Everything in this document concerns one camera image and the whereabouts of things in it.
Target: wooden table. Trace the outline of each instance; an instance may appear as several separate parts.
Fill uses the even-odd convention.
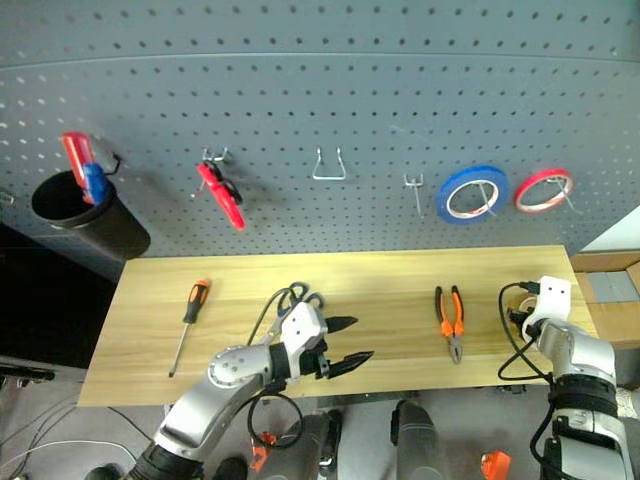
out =
[[[362,350],[376,353],[352,373],[330,381],[305,378],[287,394],[497,385],[496,371],[511,353],[498,320],[498,291],[506,283],[537,280],[544,274],[571,281],[570,321],[595,335],[562,246],[132,260],[120,279],[79,405],[175,401],[215,353],[245,343],[266,300],[296,280],[324,295],[327,316],[360,319],[327,337],[331,360]],[[167,372],[183,327],[186,297],[200,278],[211,280],[211,292],[170,379]],[[451,307],[454,284],[465,305],[460,365],[449,357],[434,310],[435,287],[444,288]],[[258,338],[272,319],[273,314]],[[538,354],[532,357],[546,364]],[[516,362],[509,373],[528,371]]]

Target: screwdriver shaft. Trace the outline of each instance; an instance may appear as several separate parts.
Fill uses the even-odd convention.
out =
[[[182,329],[182,336],[180,337],[180,343],[178,343],[178,350],[176,350],[176,356],[173,359],[173,364],[169,369],[169,378],[173,377],[176,373],[176,369],[178,368],[178,359],[180,358],[180,352],[182,351],[182,345],[184,343],[184,339],[187,336],[187,330],[189,330],[190,323],[185,323],[184,328]]]

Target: gray floor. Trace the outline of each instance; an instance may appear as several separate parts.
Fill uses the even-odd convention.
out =
[[[61,405],[72,406],[79,390],[79,384],[65,382],[30,385],[20,391],[4,389],[0,395],[0,438],[6,438],[62,399],[67,400]],[[539,386],[530,386],[521,395],[487,387],[303,399],[299,404],[304,413],[327,408],[343,411],[345,423],[339,462],[339,478],[342,480],[395,479],[395,451],[389,441],[389,422],[398,400],[408,397],[417,399],[431,414],[448,458],[456,459],[448,462],[451,480],[482,480],[480,457],[495,449],[504,450],[513,457],[510,478],[537,480],[538,468],[529,454],[528,443],[546,412],[546,394],[547,389]],[[634,403],[640,410],[638,392],[634,393]],[[279,401],[273,401],[264,408],[257,411],[255,427],[258,431],[281,431],[294,420],[293,413]],[[121,410],[149,434],[163,415],[162,408],[157,406]],[[26,448],[38,424],[2,447],[0,463]],[[144,438],[104,408],[75,409],[51,430],[44,442],[68,439],[114,441],[126,445],[134,454],[139,454],[146,446]],[[219,461],[229,455],[248,457],[249,453],[244,412],[234,420],[219,448],[207,462],[206,470],[214,471]],[[110,462],[122,468],[131,466],[124,453],[113,447],[53,446],[35,452],[29,459],[26,472],[33,480],[82,479],[91,468]],[[0,472],[0,479],[7,478],[11,467]]]

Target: pliers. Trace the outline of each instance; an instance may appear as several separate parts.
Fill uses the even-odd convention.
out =
[[[449,354],[453,363],[460,363],[462,360],[462,334],[464,333],[464,307],[462,297],[455,285],[451,287],[451,296],[456,308],[456,322],[451,325],[444,308],[444,295],[442,287],[436,287],[436,316],[440,322],[440,332],[449,341]]]

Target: orange object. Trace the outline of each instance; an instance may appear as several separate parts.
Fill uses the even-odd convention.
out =
[[[278,437],[268,432],[262,432],[260,434],[260,438],[263,442],[268,443],[269,445],[275,445],[278,441]],[[251,460],[251,465],[249,465],[249,468],[251,468],[251,470],[259,472],[264,466],[264,462],[266,462],[267,458],[269,457],[269,449],[262,445],[256,445],[253,437],[251,437],[251,453],[253,454],[253,459]]]
[[[496,450],[482,456],[482,474],[487,480],[507,480],[511,457]]]

